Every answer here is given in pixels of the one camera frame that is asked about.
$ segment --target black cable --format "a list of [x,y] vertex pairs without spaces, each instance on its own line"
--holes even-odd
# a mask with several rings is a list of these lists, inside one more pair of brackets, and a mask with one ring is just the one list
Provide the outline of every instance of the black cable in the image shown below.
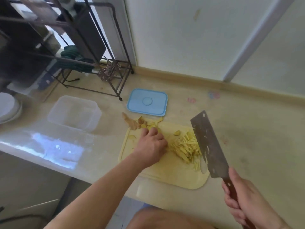
[[[63,77],[63,79],[65,80],[65,77],[64,77],[64,75],[63,75],[63,72],[65,71],[65,69],[62,69],[61,70],[61,75],[62,75],[62,77]],[[77,78],[77,79],[74,79],[74,80],[66,80],[67,82],[73,82],[73,81],[78,81],[78,80],[80,80],[80,78]]]
[[10,222],[10,221],[14,221],[14,220],[18,220],[18,219],[25,219],[25,218],[41,218],[44,221],[49,222],[49,220],[43,215],[29,214],[29,215],[13,216],[13,217],[9,217],[9,218],[6,218],[6,219],[0,219],[0,224],[7,223],[7,222]]

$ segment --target hand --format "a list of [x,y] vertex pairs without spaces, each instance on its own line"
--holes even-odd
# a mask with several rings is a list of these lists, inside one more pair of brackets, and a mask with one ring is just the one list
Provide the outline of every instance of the hand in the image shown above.
[[229,176],[236,189],[238,202],[230,197],[229,188],[222,182],[225,192],[224,201],[238,223],[247,225],[245,219],[248,218],[260,229],[284,228],[284,220],[273,210],[251,181],[242,179],[233,168],[229,168]]
[[147,168],[161,159],[166,152],[166,146],[167,141],[163,134],[159,133],[155,127],[152,127],[150,131],[143,128],[133,154],[138,157],[144,168]]

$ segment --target yellow cutting board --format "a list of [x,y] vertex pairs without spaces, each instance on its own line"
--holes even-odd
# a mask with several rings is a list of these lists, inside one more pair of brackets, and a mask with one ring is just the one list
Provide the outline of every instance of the yellow cutting board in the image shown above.
[[[177,130],[181,131],[181,135],[185,135],[188,131],[192,131],[191,127],[176,125],[168,122],[158,123],[158,128],[161,129],[165,139],[170,141],[170,138],[175,137],[173,133]],[[119,162],[124,160],[131,154],[138,143],[142,129],[127,130],[123,146],[119,155]],[[134,135],[136,139],[129,139],[129,135]],[[176,185],[186,189],[198,189],[207,181],[210,173],[208,170],[203,174],[201,170],[196,171],[193,164],[184,163],[175,153],[167,152],[161,160],[144,169],[140,176],[151,178],[160,182]]]

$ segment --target marble countertop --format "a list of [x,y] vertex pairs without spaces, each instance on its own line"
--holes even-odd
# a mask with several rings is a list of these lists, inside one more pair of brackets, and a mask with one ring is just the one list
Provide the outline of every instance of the marble countertop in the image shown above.
[[[73,73],[74,79],[79,73]],[[110,92],[96,76],[75,82]],[[206,110],[230,165],[250,179],[293,228],[305,224],[305,107],[262,100],[233,92],[130,75],[117,98],[58,85],[44,103],[17,96],[24,103],[21,117],[0,125],[0,150],[33,163],[93,183],[118,163],[128,129],[121,117],[128,112],[134,88],[168,94],[164,121],[191,126],[190,119]],[[91,134],[47,121],[52,106],[63,95],[97,102],[102,111]],[[154,206],[199,216],[219,228],[239,228],[223,201],[220,179],[209,177],[197,190],[187,190],[137,177],[126,196]]]

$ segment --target blue container lid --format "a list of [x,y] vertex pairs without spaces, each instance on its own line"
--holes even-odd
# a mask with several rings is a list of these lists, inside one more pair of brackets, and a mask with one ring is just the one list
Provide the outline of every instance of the blue container lid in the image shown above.
[[153,116],[164,116],[168,96],[165,92],[137,88],[129,96],[127,109]]

